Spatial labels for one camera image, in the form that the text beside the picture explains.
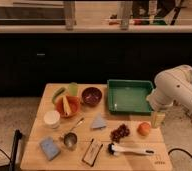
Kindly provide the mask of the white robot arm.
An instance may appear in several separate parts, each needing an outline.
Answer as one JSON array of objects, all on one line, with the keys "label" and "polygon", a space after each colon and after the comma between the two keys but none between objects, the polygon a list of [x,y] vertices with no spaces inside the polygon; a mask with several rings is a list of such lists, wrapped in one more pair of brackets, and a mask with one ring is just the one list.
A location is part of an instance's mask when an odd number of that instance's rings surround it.
[{"label": "white robot arm", "polygon": [[180,65],[159,72],[154,79],[155,88],[147,96],[154,111],[167,109],[176,101],[192,117],[192,67]]}]

